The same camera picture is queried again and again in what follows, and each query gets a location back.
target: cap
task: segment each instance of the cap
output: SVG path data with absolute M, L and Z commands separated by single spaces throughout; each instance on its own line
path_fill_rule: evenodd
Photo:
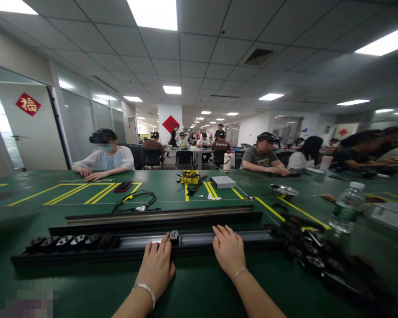
M 355 188 L 355 189 L 359 189 L 359 190 L 362 190 L 366 187 L 366 185 L 364 183 L 359 183 L 359 182 L 354 182 L 354 181 L 350 182 L 349 186 L 351 188 Z

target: water bottle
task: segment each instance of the water bottle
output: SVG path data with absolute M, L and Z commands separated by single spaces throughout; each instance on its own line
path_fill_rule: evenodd
M 363 189 L 365 186 L 363 183 L 351 182 L 349 187 L 339 196 L 329 220 L 329 225 L 336 232 L 351 233 L 364 204 Z

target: green table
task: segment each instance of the green table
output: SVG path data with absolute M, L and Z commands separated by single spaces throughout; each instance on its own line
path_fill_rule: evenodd
M 0 184 L 4 184 L 0 186 L 0 194 L 10 195 L 0 201 L 0 308 L 10 307 L 5 300 L 15 299 L 17 290 L 55 289 L 53 297 L 57 300 L 53 304 L 58 306 L 60 317 L 110 317 L 114 313 L 130 292 L 141 262 L 56 266 L 16 273 L 9 257 L 23 251 L 25 243 L 33 237 L 47 235 L 48 227 L 65 225 L 64 216 L 110 212 L 112 205 L 125 195 L 112 192 L 118 182 L 132 180 L 136 184 L 130 191 L 138 188 L 155 192 L 157 201 L 153 207 L 162 209 L 238 206 L 249 204 L 242 197 L 252 195 L 257 197 L 254 200 L 256 209 L 264 212 L 263 223 L 280 223 L 279 217 L 266 207 L 280 202 L 269 190 L 271 183 L 299 191 L 291 201 L 294 204 L 289 207 L 291 214 L 304 216 L 306 213 L 324 224 L 328 223 L 333 205 L 321 199 L 320 194 L 337 196 L 348 186 L 347 182 L 310 172 L 297 178 L 283 178 L 232 170 L 229 176 L 237 182 L 236 192 L 214 189 L 221 200 L 212 201 L 207 198 L 208 189 L 202 186 L 195 197 L 186 201 L 184 185 L 174 181 L 178 178 L 176 173 L 170 170 L 129 171 L 109 177 L 114 179 L 112 182 L 87 187 L 78 183 L 58 183 L 80 178 L 72 171 L 30 171 L 0 179 Z M 201 173 L 223 175 L 220 170 Z M 342 176 L 364 182 L 367 193 L 398 202 L 398 178 L 363 180 L 349 173 Z M 128 205 L 140 206 L 145 200 L 148 198 L 138 197 Z M 326 231 L 325 235 L 333 236 L 333 230 Z M 376 272 L 398 298 L 397 232 L 362 217 L 356 231 L 343 238 L 342 244 L 349 252 L 371 259 Z M 362 317 L 356 309 L 326 291 L 298 264 L 290 265 L 279 252 L 247 253 L 246 260 L 250 272 L 288 317 Z M 153 317 L 246 316 L 230 279 L 219 268 L 214 256 L 179 258 L 175 263 L 176 275 L 158 302 Z

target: bracelet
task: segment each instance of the bracelet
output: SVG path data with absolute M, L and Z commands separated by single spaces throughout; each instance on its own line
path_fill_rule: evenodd
M 149 311 L 149 313 L 151 313 L 155 309 L 155 303 L 156 303 L 155 294 L 152 292 L 150 287 L 148 285 L 146 285 L 146 284 L 134 285 L 134 287 L 131 289 L 131 291 L 133 291 L 136 287 L 140 287 L 140 288 L 143 288 L 143 289 L 147 290 L 150 293 L 150 295 L 152 296 L 153 305 L 152 305 L 152 308 Z
M 242 268 L 240 269 L 240 271 L 238 271 L 238 272 L 236 273 L 236 275 L 234 275 L 233 284 L 234 284 L 234 281 L 236 280 L 237 276 L 238 276 L 241 272 L 245 272 L 245 271 L 248 271 L 248 270 L 247 270 L 245 267 L 242 267 Z

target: gray t-shirt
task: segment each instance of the gray t-shirt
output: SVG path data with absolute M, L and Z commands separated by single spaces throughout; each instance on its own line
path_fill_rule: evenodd
M 260 154 L 255 147 L 250 147 L 245 150 L 242 161 L 243 160 L 256 164 L 257 166 L 272 167 L 271 163 L 279 160 L 279 158 L 277 158 L 275 151 Z

